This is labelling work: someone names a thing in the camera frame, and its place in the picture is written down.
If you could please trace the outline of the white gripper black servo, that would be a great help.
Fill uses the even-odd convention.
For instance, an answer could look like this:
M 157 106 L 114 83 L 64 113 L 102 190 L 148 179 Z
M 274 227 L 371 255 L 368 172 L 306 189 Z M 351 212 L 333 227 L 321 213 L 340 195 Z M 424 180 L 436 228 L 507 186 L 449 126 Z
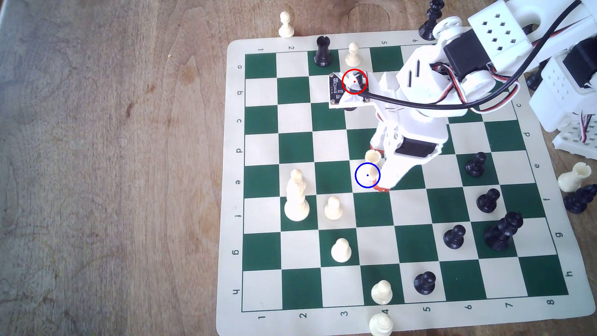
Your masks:
M 372 94 L 410 103 L 435 105 L 450 97 L 450 81 L 436 72 L 384 72 L 380 78 L 372 74 L 368 87 Z M 369 101 L 378 120 L 371 149 L 386 156 L 373 189 L 387 192 L 414 166 L 441 153 L 448 139 L 446 111 Z

